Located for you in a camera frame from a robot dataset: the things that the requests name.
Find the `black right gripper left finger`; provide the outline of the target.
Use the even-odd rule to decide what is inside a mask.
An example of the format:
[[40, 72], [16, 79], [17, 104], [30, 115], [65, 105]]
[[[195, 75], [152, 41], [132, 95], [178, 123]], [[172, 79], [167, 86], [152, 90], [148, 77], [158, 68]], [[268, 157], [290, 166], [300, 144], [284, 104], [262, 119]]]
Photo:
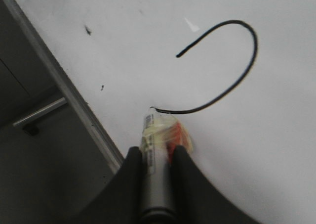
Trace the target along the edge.
[[137, 224], [142, 177], [142, 155], [138, 147], [128, 154], [105, 189], [76, 217], [73, 224]]

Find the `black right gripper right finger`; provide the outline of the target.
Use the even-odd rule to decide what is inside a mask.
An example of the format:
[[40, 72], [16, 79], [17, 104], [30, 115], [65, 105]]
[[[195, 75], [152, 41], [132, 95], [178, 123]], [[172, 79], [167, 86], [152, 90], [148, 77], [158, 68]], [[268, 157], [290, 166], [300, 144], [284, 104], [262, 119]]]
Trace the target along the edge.
[[178, 223], [256, 224], [257, 221], [221, 194], [196, 166], [183, 146], [176, 146], [171, 180]]

